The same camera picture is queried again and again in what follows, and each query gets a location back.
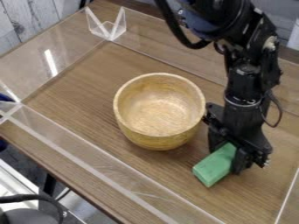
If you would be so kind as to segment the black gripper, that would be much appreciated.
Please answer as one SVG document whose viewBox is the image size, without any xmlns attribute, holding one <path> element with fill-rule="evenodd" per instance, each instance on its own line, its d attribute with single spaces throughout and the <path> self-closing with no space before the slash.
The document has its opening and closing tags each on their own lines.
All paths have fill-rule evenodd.
<svg viewBox="0 0 299 224">
<path fill-rule="evenodd" d="M 220 106 L 208 102 L 202 121 L 208 125 L 209 152 L 216 151 L 225 143 L 236 147 L 230 172 L 238 175 L 252 164 L 260 168 L 266 166 L 272 146 L 266 141 L 261 126 L 269 100 L 253 105 L 238 105 L 225 101 Z"/>
</svg>

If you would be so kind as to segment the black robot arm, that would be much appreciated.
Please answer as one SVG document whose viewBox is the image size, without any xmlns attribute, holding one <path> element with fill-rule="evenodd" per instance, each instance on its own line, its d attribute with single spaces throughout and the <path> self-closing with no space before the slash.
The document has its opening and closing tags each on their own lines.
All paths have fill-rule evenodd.
<svg viewBox="0 0 299 224">
<path fill-rule="evenodd" d="M 224 144 L 236 147 L 229 171 L 238 174 L 252 165 L 266 165 L 272 146 L 261 127 L 269 106 L 277 104 L 272 88 L 280 84 L 276 26 L 250 0 L 178 0 L 174 13 L 166 0 L 153 0 L 180 43 L 198 50 L 206 45 L 224 57 L 226 87 L 224 104 L 206 103 L 209 151 Z"/>
</svg>

